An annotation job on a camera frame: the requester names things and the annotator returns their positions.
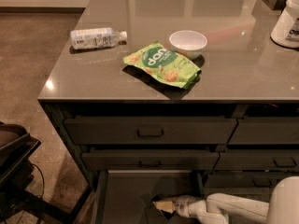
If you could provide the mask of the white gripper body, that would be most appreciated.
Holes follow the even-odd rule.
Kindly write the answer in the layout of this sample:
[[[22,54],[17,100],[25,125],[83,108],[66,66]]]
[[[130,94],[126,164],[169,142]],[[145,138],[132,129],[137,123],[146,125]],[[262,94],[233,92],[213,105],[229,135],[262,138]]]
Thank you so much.
[[[206,201],[190,195],[178,196],[174,200],[174,207],[182,217],[200,218],[206,213]]]

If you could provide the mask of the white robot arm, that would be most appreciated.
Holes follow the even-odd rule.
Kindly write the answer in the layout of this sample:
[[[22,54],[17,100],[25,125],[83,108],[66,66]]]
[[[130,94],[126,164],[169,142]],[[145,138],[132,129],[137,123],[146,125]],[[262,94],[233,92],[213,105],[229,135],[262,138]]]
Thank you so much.
[[[201,224],[229,224],[229,216],[258,224],[299,224],[299,177],[279,181],[269,203],[224,193],[210,194],[205,199],[181,195],[153,203],[163,214],[177,213]]]

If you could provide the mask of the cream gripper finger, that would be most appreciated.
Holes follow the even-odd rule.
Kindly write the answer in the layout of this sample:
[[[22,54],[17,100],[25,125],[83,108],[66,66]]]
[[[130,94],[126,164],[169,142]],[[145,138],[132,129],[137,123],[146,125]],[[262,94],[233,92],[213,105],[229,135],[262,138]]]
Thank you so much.
[[[162,199],[159,201],[155,201],[154,205],[159,211],[164,211],[169,214],[172,214],[176,211],[174,202],[171,199]]]

